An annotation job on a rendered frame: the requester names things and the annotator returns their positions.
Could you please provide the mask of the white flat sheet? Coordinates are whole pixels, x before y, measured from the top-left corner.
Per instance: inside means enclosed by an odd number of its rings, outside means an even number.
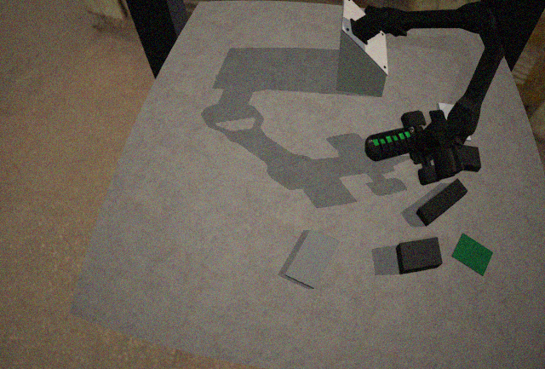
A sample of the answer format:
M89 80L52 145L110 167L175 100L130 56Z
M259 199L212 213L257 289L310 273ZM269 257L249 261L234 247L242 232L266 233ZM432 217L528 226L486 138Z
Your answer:
M450 104L446 104L446 103L438 103L438 105L439 105L439 109L444 111L444 115L445 115L445 118L447 120L448 113L450 113L450 110L452 109L452 107L454 107L454 105L450 105ZM471 141L470 135L468 136L466 141Z

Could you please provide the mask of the flat green rectangular plate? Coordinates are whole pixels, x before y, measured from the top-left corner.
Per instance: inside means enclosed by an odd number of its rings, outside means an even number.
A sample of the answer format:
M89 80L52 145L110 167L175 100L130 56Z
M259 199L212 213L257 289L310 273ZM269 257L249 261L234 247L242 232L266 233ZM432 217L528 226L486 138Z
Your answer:
M477 273L484 275L493 252L462 234L452 256Z

